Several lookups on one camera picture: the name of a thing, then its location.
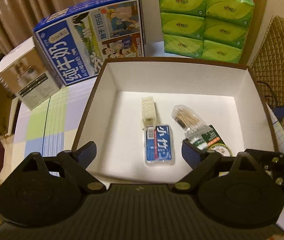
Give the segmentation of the green card with small jar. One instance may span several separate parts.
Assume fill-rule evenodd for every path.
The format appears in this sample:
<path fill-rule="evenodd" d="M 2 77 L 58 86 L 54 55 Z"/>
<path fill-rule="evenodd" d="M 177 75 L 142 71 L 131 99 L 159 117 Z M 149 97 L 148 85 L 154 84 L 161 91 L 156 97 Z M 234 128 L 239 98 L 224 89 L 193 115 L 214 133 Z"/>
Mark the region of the green card with small jar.
<path fill-rule="evenodd" d="M 225 157 L 232 157 L 231 149 L 224 143 L 213 125 L 203 126 L 199 130 L 186 133 L 187 141 L 201 151 L 216 151 Z"/>

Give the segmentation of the cotton swab bag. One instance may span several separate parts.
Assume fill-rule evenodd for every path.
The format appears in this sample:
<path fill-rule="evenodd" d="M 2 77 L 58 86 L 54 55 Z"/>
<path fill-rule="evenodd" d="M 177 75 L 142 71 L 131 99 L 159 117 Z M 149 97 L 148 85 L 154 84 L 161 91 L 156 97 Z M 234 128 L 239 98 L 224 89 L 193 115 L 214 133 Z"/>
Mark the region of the cotton swab bag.
<path fill-rule="evenodd" d="M 200 138 L 203 134 L 213 130 L 199 115 L 185 105 L 175 105 L 171 116 L 184 130 L 185 137 L 189 140 Z"/>

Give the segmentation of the blue tissue pack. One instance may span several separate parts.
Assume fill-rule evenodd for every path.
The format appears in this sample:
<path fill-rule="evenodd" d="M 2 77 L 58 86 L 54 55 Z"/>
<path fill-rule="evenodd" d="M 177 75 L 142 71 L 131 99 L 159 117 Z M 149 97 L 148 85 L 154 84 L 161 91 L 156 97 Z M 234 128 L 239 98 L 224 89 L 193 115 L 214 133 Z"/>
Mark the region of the blue tissue pack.
<path fill-rule="evenodd" d="M 148 126 L 144 141 L 146 165 L 174 164 L 173 137 L 169 125 Z"/>

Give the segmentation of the golden quilted chair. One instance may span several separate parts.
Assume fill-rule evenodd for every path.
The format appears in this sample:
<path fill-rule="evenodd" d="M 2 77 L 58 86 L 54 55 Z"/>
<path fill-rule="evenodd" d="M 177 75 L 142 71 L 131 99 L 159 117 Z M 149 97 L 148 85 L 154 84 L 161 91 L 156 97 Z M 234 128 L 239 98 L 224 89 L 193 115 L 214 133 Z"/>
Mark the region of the golden quilted chair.
<path fill-rule="evenodd" d="M 251 68 L 271 110 L 284 106 L 284 18 L 272 18 Z"/>

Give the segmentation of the brown white cardboard box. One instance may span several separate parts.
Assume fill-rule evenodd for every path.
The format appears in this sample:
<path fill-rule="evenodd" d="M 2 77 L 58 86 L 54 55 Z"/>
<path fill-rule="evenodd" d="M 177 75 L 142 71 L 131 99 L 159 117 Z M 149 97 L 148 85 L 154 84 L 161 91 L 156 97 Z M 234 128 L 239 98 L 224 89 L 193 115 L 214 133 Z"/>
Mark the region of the brown white cardboard box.
<path fill-rule="evenodd" d="M 156 105 L 157 124 L 171 128 L 170 164 L 145 161 L 141 100 L 148 96 Z M 181 154 L 184 131 L 171 115 L 177 105 L 189 107 L 212 125 L 233 154 L 248 148 L 278 150 L 269 110 L 248 66 L 182 57 L 107 60 L 90 93 L 73 149 L 95 142 L 96 158 L 88 166 L 93 175 L 178 181 L 190 166 Z"/>

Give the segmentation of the small white product box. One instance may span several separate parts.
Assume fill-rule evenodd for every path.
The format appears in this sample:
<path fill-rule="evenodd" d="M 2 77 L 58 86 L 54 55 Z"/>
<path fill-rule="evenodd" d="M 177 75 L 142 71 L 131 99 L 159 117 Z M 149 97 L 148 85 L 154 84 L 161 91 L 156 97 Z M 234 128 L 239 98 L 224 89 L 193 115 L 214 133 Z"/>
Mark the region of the small white product box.
<path fill-rule="evenodd" d="M 0 82 L 30 110 L 57 93 L 63 85 L 33 37 L 1 59 Z"/>

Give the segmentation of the blue milk carton box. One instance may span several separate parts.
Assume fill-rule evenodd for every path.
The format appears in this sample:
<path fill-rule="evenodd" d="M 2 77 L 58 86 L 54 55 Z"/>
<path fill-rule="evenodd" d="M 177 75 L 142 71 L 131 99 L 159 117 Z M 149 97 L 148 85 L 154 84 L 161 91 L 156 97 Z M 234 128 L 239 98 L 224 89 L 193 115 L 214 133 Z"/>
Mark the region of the blue milk carton box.
<path fill-rule="evenodd" d="M 65 86 L 96 77 L 107 59 L 143 57 L 140 0 L 89 0 L 56 12 L 34 28 Z"/>

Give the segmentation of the green tissue multipack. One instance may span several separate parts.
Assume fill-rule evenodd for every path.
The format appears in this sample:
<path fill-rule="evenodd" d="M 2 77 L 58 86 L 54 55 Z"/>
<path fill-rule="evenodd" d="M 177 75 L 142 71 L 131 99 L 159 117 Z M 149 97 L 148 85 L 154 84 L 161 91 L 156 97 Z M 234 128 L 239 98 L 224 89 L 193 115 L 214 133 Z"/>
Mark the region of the green tissue multipack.
<path fill-rule="evenodd" d="M 159 0 L 164 51 L 239 63 L 254 8 L 253 0 Z"/>

